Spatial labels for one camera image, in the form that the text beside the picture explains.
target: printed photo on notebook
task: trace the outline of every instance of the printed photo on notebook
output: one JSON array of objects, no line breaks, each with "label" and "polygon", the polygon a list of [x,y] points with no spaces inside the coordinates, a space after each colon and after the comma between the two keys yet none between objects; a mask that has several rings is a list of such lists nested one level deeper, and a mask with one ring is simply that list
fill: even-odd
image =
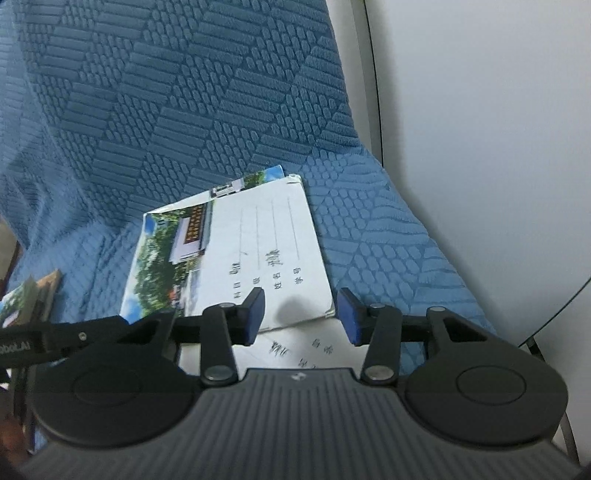
[{"label": "printed photo on notebook", "polygon": [[241,303],[253,287],[265,290],[261,330],[333,314],[301,178],[261,173],[214,190],[206,203],[144,216],[121,316],[134,322],[171,307],[199,315]]}]

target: blue fabric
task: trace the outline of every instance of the blue fabric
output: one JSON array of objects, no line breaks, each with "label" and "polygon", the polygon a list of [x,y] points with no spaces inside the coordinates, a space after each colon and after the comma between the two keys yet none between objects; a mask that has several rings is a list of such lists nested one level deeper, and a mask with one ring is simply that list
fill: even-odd
[{"label": "blue fabric", "polygon": [[[359,142],[324,0],[6,0],[0,212],[11,285],[64,273],[52,319],[119,311],[142,214],[281,163],[330,283],[492,329]],[[403,350],[406,371],[421,361]]]}]

